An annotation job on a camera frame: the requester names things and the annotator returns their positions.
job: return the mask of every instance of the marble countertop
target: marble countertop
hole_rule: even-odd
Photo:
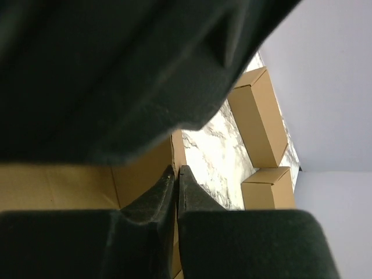
[[[246,71],[262,67],[257,53]],[[280,166],[291,167],[295,188],[299,160],[283,119],[288,148]],[[244,209],[241,183],[257,171],[249,159],[243,140],[227,101],[200,131],[183,130],[187,164],[200,186],[229,210]]]

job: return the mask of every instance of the marble surface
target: marble surface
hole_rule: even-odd
[[[247,71],[262,66],[256,54]],[[299,160],[286,125],[285,129],[289,144],[280,165],[291,167],[294,189]],[[252,166],[228,102],[200,131],[183,130],[183,141],[187,163],[201,187],[226,209],[244,209],[241,183],[257,169]]]

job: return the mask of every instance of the box top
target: box top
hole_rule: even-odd
[[[243,183],[262,183],[262,184],[273,185],[289,170],[290,170],[289,167],[260,169],[254,175],[244,180]]]
[[[252,86],[254,83],[266,72],[266,67],[261,67],[256,70],[248,71],[244,73],[234,88],[244,87],[244,86]]]

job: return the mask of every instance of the gray wall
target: gray wall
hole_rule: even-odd
[[[372,173],[300,172],[296,205],[323,226],[343,279],[372,278]]]
[[[371,11],[303,0],[260,50],[305,171],[372,171]]]

